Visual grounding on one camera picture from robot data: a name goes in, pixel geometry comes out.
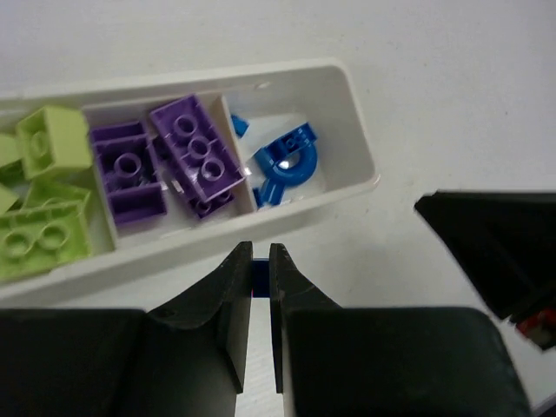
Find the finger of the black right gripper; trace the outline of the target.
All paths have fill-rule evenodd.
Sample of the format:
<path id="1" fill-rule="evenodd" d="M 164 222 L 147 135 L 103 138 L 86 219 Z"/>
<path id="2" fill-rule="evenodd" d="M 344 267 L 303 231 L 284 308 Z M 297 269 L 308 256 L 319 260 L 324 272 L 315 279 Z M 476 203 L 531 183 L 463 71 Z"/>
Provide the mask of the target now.
<path id="1" fill-rule="evenodd" d="M 553 192 L 436 191 L 414 208 L 498 318 L 555 302 Z"/>

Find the small blue lego brick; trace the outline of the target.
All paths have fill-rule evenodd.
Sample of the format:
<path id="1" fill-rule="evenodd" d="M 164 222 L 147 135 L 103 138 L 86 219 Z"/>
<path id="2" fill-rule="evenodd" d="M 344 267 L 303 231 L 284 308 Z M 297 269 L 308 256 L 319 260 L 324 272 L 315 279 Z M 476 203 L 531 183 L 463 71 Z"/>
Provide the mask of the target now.
<path id="1" fill-rule="evenodd" d="M 249 127 L 248 121 L 235 114 L 231 114 L 230 118 L 231 118 L 232 125 L 234 127 L 235 134 L 239 138 L 244 137 Z"/>

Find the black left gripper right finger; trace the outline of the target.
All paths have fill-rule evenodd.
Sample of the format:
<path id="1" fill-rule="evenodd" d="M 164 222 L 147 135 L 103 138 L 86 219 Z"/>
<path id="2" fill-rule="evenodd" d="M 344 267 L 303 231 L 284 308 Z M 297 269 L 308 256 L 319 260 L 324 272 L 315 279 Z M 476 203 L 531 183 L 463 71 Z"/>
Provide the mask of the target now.
<path id="1" fill-rule="evenodd" d="M 529 416 L 499 330 L 474 308 L 344 308 L 269 251 L 275 386 L 288 416 Z"/>

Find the blue arch lego piece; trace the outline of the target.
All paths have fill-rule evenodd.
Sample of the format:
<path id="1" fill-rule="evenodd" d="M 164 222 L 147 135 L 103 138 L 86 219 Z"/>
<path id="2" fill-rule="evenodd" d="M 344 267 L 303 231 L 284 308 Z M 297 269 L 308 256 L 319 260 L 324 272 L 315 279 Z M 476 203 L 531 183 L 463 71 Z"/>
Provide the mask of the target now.
<path id="1" fill-rule="evenodd" d="M 257 208 L 281 204 L 286 189 L 298 187 L 315 173 L 317 135 L 308 122 L 274 139 L 254 154 L 255 163 L 265 179 L 253 188 Z"/>

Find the yellow-green lego brick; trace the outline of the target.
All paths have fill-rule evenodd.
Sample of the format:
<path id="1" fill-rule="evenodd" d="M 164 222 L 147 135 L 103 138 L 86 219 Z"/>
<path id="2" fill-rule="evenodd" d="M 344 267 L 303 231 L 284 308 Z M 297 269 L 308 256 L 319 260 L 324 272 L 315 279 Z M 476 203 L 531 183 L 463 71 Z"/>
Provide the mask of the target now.
<path id="1" fill-rule="evenodd" d="M 1 215 L 1 281 L 49 272 L 92 256 L 91 191 L 36 180 L 19 210 Z"/>

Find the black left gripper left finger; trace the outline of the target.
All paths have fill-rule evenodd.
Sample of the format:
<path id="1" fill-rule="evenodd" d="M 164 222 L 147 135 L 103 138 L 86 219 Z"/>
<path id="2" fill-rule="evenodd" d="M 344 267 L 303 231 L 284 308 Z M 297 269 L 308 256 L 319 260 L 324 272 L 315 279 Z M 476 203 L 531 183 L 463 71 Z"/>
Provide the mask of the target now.
<path id="1" fill-rule="evenodd" d="M 253 245 L 150 311 L 5 308 L 4 416 L 231 416 L 243 390 Z"/>

